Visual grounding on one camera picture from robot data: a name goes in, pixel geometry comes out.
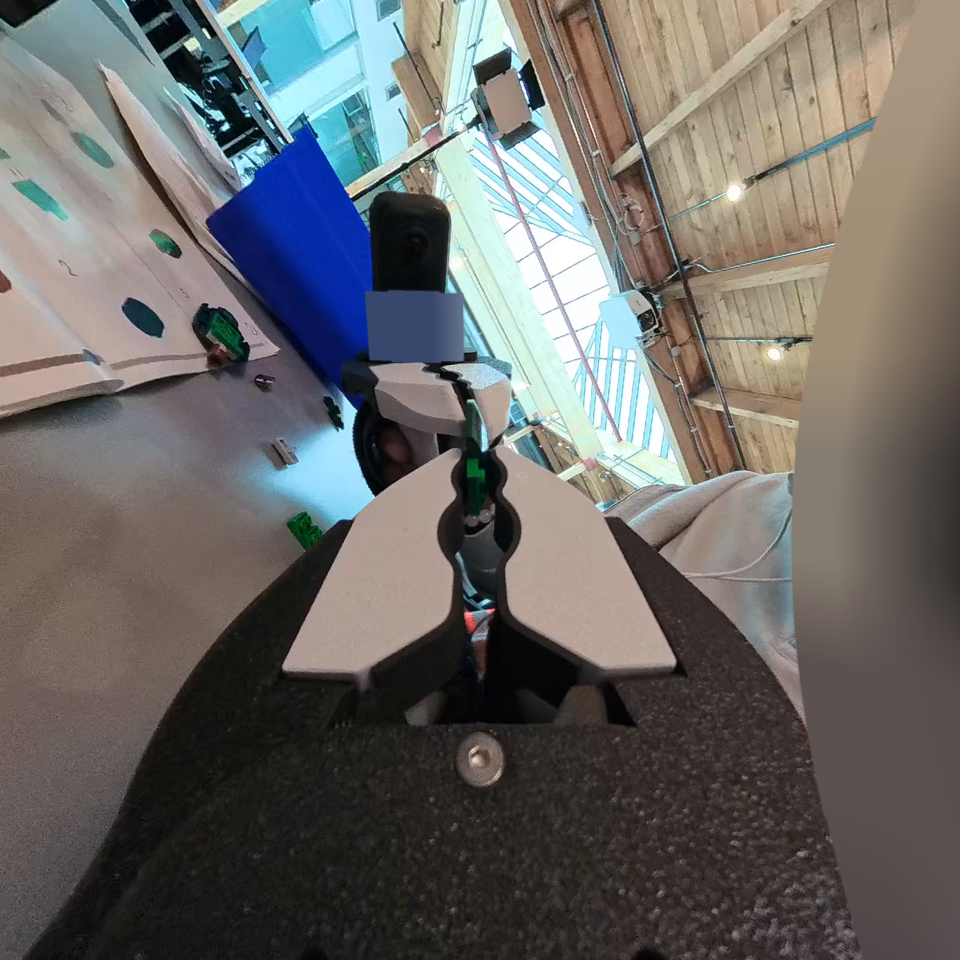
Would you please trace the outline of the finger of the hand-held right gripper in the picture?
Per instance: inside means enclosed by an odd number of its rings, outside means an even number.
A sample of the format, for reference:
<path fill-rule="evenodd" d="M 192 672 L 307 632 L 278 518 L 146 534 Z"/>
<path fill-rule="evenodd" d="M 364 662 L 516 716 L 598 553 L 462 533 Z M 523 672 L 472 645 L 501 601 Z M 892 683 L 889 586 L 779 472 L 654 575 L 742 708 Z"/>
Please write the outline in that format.
<path fill-rule="evenodd" d="M 479 451 L 495 445 L 510 423 L 512 366 L 507 362 L 450 364 L 448 373 L 463 401 L 463 435 Z"/>
<path fill-rule="evenodd" d="M 424 365 L 375 365 L 374 406 L 399 426 L 446 437 L 465 435 L 464 403 L 453 382 Z"/>

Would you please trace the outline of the studio softbox light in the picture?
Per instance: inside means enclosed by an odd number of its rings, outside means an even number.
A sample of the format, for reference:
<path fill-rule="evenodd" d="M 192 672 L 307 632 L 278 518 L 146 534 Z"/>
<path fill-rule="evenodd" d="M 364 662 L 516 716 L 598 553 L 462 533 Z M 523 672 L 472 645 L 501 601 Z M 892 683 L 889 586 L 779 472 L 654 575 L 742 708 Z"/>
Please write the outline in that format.
<path fill-rule="evenodd" d="M 540 128 L 534 115 L 546 104 L 533 62 L 517 67 L 515 59 L 505 46 L 473 66 L 473 126 L 507 152 L 534 137 Z"/>

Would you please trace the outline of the grey desk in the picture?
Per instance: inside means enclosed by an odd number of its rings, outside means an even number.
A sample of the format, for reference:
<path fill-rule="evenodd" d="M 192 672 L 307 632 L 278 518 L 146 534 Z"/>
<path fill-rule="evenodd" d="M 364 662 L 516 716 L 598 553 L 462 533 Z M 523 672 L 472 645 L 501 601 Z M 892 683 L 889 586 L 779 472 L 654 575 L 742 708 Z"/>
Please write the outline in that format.
<path fill-rule="evenodd" d="M 191 234 L 121 118 L 119 74 L 219 204 L 225 163 L 122 2 L 52 2 L 10 37 L 76 89 Z M 277 354 L 2 417 L 2 958 L 23 958 L 106 838 L 189 671 L 303 551 L 286 527 L 369 496 L 337 398 L 201 248 Z M 275 378 L 271 391 L 257 375 Z M 271 441 L 298 463 L 284 467 Z"/>

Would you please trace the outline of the black boom pole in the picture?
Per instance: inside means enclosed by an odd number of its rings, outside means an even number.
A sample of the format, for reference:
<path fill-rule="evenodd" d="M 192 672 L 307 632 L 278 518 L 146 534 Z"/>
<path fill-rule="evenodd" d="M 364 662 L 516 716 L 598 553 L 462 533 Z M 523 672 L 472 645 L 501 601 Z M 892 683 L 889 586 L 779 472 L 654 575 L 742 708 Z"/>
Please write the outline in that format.
<path fill-rule="evenodd" d="M 402 150 L 395 157 L 381 163 L 373 170 L 363 174 L 351 184 L 345 186 L 345 192 L 354 203 L 378 191 L 382 186 L 399 177 L 411 167 L 431 158 L 441 148 L 453 142 L 463 134 L 475 130 L 481 123 L 480 117 L 474 118 L 466 124 L 457 126 L 452 132 L 442 137 L 431 136 L 417 140 L 414 144 Z"/>

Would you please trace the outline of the green toy brick piece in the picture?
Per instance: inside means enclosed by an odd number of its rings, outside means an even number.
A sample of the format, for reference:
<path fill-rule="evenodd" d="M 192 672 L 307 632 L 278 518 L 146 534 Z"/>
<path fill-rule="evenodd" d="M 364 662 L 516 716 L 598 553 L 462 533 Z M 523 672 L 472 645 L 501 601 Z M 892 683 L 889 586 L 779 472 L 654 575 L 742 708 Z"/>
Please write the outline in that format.
<path fill-rule="evenodd" d="M 489 431 L 476 399 L 465 404 L 465 514 L 483 522 L 488 510 L 489 481 L 487 476 Z"/>

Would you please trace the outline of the blue board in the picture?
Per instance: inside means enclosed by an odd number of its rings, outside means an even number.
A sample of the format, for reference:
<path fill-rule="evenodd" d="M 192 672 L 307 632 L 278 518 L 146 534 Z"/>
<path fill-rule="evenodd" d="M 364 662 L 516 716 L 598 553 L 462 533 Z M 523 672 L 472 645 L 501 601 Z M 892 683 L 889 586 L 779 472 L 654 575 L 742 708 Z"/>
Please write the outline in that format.
<path fill-rule="evenodd" d="M 314 134 L 300 130 L 206 225 L 301 354 L 359 408 L 342 366 L 368 350 L 370 233 Z"/>

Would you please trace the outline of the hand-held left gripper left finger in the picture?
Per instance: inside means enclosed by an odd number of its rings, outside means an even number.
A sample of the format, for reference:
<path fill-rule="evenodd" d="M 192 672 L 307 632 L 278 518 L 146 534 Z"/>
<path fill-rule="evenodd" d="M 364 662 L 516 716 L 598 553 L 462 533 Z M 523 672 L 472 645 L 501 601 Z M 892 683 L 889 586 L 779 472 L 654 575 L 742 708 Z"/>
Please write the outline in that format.
<path fill-rule="evenodd" d="M 461 451 L 389 486 L 347 525 L 282 663 L 342 682 L 368 719 L 435 700 L 461 670 Z"/>

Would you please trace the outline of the black metal frame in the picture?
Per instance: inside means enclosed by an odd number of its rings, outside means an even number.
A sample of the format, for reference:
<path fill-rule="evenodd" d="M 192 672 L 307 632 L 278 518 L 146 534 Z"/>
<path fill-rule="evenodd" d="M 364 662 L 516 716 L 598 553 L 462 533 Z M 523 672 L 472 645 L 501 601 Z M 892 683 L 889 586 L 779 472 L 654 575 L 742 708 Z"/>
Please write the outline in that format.
<path fill-rule="evenodd" d="M 258 28 L 236 40 L 218 2 L 125 4 L 228 160 L 250 150 L 271 158 L 293 142 L 256 74 L 266 51 Z"/>

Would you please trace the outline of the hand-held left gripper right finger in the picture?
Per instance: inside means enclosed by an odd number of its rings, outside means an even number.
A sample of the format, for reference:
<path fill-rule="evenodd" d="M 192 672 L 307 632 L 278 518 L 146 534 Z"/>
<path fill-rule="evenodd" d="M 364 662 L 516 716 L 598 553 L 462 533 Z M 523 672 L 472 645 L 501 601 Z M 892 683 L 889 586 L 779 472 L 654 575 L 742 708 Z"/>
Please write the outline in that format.
<path fill-rule="evenodd" d="M 490 452 L 502 550 L 490 627 L 490 719 L 524 721 L 522 694 L 558 710 L 571 690 L 602 709 L 621 681 L 674 675 L 677 655 L 597 507 L 520 454 Z"/>

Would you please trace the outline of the person's grey hoodie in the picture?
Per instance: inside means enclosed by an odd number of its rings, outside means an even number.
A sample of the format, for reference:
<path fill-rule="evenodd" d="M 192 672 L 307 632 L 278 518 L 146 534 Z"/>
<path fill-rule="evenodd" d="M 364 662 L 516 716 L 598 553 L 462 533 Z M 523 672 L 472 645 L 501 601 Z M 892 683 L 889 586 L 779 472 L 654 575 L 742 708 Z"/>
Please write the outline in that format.
<path fill-rule="evenodd" d="M 774 674 L 801 722 L 792 585 L 793 472 L 645 486 L 606 511 L 692 582 Z"/>

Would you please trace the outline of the paper sheet with coloured dots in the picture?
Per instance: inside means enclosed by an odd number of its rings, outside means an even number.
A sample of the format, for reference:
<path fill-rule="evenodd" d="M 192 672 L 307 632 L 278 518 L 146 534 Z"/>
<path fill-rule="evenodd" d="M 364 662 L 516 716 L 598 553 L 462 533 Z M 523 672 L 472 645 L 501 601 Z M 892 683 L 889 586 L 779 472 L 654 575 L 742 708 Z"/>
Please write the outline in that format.
<path fill-rule="evenodd" d="M 79 91 L 1 52 L 1 416 L 209 369 L 193 321 L 270 341 Z"/>

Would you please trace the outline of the green and black toy assembly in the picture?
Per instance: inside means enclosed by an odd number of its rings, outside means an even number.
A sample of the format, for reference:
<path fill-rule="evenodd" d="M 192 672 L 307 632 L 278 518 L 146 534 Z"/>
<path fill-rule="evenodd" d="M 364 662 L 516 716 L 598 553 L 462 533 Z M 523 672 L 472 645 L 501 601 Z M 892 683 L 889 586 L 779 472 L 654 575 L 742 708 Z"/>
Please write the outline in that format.
<path fill-rule="evenodd" d="M 194 314 L 191 327 L 206 354 L 220 349 L 229 357 L 228 363 L 249 361 L 250 345 L 237 319 L 227 309 L 203 303 Z"/>

